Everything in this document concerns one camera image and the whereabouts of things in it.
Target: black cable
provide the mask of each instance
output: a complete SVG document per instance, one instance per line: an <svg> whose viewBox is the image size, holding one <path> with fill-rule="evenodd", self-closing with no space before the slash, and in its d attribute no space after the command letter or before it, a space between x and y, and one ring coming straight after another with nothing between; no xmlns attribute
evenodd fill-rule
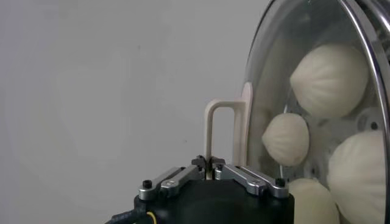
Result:
<svg viewBox="0 0 390 224"><path fill-rule="evenodd" d="M133 224L144 215L145 213L142 210L136 208L131 211L114 215L111 220L109 220L105 224Z"/></svg>

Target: steamed bun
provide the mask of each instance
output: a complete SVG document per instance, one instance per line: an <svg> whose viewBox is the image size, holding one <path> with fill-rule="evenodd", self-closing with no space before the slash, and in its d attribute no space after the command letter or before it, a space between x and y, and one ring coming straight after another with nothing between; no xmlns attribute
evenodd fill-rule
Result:
<svg viewBox="0 0 390 224"><path fill-rule="evenodd" d="M358 50L328 44L302 59L290 84L301 107L312 116L342 117L361 100L368 73L366 59Z"/></svg>
<svg viewBox="0 0 390 224"><path fill-rule="evenodd" d="M309 149L309 131L305 120L292 113L279 114L269 123L262 137L269 155L284 166L303 161Z"/></svg>
<svg viewBox="0 0 390 224"><path fill-rule="evenodd" d="M328 185L341 213L353 224L385 222L386 166L381 131L359 133L329 160Z"/></svg>
<svg viewBox="0 0 390 224"><path fill-rule="evenodd" d="M289 184L295 198L294 223L339 224L339 212L328 189L312 179L298 179Z"/></svg>

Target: glass lid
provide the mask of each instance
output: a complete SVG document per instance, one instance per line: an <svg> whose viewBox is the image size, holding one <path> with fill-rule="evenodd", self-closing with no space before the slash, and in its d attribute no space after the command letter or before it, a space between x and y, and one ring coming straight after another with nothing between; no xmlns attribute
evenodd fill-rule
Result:
<svg viewBox="0 0 390 224"><path fill-rule="evenodd" d="M272 1L253 39L247 163L289 182L297 224L388 220L389 49L362 5Z"/></svg>

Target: white handle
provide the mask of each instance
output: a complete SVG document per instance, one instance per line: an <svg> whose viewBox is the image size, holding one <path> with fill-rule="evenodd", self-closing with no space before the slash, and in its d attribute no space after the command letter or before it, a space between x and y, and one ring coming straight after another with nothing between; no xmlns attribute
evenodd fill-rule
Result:
<svg viewBox="0 0 390 224"><path fill-rule="evenodd" d="M213 143L214 111L220 107L227 107L234 111L233 164L235 166L246 166L247 137L251 106L252 85L249 82L245 83L241 98L231 101L215 99L207 105L205 109L204 137L204 153L207 161L209 161L212 156L211 146Z"/></svg>

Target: white wall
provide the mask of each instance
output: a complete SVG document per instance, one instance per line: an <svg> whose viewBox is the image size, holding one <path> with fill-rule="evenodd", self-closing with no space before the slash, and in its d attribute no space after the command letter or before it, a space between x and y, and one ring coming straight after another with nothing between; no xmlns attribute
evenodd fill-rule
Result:
<svg viewBox="0 0 390 224"><path fill-rule="evenodd" d="M0 1L0 223L103 223L189 164L207 102L241 92L267 3Z"/></svg>

